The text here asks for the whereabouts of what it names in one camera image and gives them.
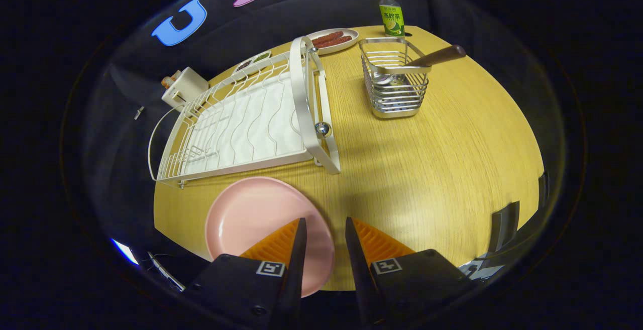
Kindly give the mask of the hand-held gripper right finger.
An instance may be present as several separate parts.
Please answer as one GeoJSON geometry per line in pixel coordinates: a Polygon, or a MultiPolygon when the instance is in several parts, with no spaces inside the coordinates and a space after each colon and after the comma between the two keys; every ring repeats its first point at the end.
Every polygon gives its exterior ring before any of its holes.
{"type": "Polygon", "coordinates": [[[363,328],[420,328],[475,288],[434,249],[414,251],[358,218],[345,241],[363,328]]]}

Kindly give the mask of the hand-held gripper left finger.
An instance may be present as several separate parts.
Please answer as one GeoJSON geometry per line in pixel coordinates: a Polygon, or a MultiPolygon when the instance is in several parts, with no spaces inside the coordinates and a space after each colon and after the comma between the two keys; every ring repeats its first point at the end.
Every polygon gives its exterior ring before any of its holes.
{"type": "Polygon", "coordinates": [[[297,218],[242,255],[221,254],[182,298],[222,329],[298,329],[307,222],[297,218]]]}

